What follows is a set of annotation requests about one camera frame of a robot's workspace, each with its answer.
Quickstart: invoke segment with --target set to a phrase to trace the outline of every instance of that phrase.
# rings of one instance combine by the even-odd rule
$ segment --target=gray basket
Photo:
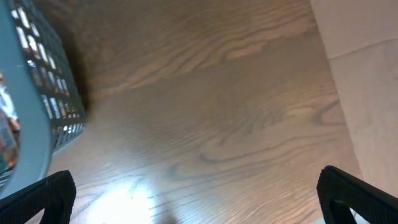
[[[0,72],[21,124],[19,160],[3,198],[44,178],[86,115],[62,42],[30,1],[0,1]]]

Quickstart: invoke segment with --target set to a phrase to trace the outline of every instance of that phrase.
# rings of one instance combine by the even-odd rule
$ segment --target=beige tile floor
[[[398,1],[311,0],[363,179],[398,196]]]

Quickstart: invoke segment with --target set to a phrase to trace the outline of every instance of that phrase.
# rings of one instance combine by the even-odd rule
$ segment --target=basket contents
[[[0,74],[0,172],[13,168],[19,155],[19,121]]]

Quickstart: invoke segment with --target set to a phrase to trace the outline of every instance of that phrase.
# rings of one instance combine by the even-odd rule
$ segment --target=black object
[[[0,200],[0,223],[25,223],[43,208],[40,224],[69,223],[75,197],[70,172],[57,172]]]
[[[322,170],[317,190],[326,224],[356,223],[349,208],[372,224],[398,223],[395,197],[336,167]]]

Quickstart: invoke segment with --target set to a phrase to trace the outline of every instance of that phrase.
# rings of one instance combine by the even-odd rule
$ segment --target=plastic basket
[[[85,111],[62,42],[30,1],[0,1],[0,72],[21,124],[20,154],[0,198],[47,175],[83,131]]]

